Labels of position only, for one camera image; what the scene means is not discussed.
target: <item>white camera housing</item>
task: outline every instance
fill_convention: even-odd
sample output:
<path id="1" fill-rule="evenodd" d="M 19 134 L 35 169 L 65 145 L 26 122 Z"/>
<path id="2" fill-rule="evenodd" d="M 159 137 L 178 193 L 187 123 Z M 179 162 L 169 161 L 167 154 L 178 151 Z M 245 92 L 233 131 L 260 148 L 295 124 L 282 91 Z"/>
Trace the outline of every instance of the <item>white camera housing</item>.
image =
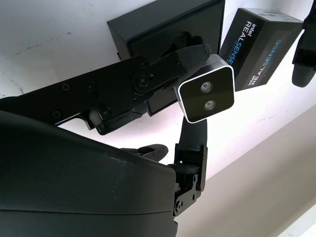
<path id="1" fill-rule="evenodd" d="M 207 65 L 174 90 L 187 121 L 200 122 L 233 106 L 234 70 L 219 55 L 212 54 Z"/>

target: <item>bolt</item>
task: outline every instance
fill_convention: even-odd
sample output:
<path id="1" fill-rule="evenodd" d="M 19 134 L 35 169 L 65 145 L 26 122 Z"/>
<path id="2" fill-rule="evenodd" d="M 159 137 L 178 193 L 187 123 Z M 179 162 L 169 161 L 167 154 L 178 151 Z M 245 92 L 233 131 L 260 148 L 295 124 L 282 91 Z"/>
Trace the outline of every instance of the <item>bolt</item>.
<path id="1" fill-rule="evenodd" d="M 144 75 L 140 76 L 138 78 L 138 84 L 141 86 L 141 87 L 146 87 L 148 85 L 148 79 L 147 77 L 145 77 Z"/>
<path id="2" fill-rule="evenodd" d="M 59 119 L 61 117 L 61 111 L 59 110 L 55 110 L 51 113 L 51 116 L 54 118 L 54 119 Z"/>
<path id="3" fill-rule="evenodd" d="M 147 67 L 147 62 L 146 62 L 146 61 L 143 61 L 143 62 L 142 62 L 142 65 L 141 65 L 141 67 L 142 67 L 142 68 L 145 68 L 145 67 Z"/>
<path id="4" fill-rule="evenodd" d="M 70 85 L 69 85 L 68 83 L 63 83 L 63 84 L 61 85 L 61 88 L 62 88 L 64 91 L 68 91 L 68 90 L 71 89 L 71 88 L 70 88 Z"/>

